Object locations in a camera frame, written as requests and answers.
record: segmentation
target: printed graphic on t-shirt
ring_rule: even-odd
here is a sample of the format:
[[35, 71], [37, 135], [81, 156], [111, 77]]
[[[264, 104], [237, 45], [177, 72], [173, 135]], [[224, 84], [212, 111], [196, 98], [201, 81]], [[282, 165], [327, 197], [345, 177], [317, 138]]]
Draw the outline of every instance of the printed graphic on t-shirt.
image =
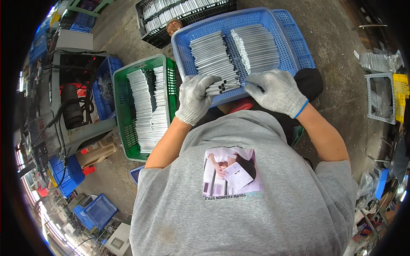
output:
[[205, 151], [203, 196], [263, 191], [253, 149], [214, 147]]

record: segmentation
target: worker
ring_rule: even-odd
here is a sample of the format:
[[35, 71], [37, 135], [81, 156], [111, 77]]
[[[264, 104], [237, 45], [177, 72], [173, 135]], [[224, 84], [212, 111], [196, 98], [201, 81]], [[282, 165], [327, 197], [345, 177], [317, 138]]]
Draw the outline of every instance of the worker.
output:
[[133, 255], [342, 255], [358, 186], [340, 134], [280, 70], [250, 74], [244, 89], [302, 124], [322, 160], [315, 171], [263, 111], [191, 130], [218, 80], [187, 76], [180, 86], [175, 118], [139, 174]]

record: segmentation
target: white knit glove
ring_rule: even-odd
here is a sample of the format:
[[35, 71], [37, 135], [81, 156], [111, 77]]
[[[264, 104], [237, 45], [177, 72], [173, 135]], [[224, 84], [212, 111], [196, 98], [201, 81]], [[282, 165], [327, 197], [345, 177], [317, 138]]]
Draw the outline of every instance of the white knit glove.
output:
[[275, 69], [263, 73], [253, 73], [246, 81], [257, 84], [265, 92], [253, 84], [247, 84], [245, 91], [252, 96], [261, 107], [296, 118], [309, 102], [296, 85], [295, 79], [287, 71]]
[[211, 75], [186, 76], [180, 86], [180, 107], [175, 116], [184, 123], [194, 126], [206, 114], [212, 103], [212, 96], [205, 96], [206, 88], [220, 80], [220, 77]]

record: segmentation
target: gray t-shirt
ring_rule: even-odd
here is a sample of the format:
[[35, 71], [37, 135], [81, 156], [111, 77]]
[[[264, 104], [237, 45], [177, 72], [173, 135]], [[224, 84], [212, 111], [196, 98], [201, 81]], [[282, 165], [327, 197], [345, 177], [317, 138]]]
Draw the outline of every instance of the gray t-shirt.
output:
[[189, 132], [169, 166], [140, 171], [132, 253], [342, 255], [357, 188], [348, 161], [313, 171], [274, 117], [238, 111]]

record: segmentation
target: machine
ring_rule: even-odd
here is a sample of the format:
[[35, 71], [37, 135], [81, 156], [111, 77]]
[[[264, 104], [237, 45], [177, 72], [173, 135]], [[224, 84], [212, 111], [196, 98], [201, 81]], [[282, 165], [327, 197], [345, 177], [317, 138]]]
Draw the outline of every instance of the machine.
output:
[[105, 247], [117, 256], [132, 256], [130, 229], [130, 225], [121, 223], [105, 243]]
[[96, 70], [111, 55], [90, 50], [90, 34], [76, 32], [72, 44], [63, 43], [67, 33], [56, 32], [46, 55], [29, 67], [26, 97], [21, 102], [24, 112], [19, 114], [24, 116], [20, 145], [29, 152], [24, 162], [32, 162], [19, 172], [20, 177], [33, 171], [44, 179], [52, 156], [64, 161], [116, 127], [115, 118], [94, 122], [91, 116]]

